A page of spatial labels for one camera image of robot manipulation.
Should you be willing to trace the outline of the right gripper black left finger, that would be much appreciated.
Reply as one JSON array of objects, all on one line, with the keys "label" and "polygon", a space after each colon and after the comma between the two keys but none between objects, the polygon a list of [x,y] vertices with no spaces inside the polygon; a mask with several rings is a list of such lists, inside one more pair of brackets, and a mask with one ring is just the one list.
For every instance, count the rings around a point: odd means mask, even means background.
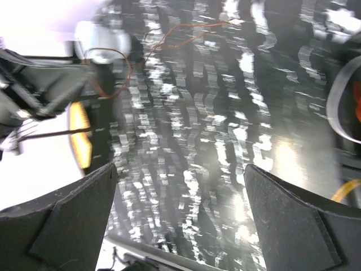
[{"label": "right gripper black left finger", "polygon": [[1,270],[95,270],[117,185],[114,164],[1,211]]}]

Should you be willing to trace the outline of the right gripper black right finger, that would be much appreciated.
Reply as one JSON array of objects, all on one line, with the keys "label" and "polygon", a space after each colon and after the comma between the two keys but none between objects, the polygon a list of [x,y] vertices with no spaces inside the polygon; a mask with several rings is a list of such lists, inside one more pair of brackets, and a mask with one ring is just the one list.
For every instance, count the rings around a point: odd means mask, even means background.
[{"label": "right gripper black right finger", "polygon": [[245,188],[267,270],[360,270],[360,209],[248,164]]}]

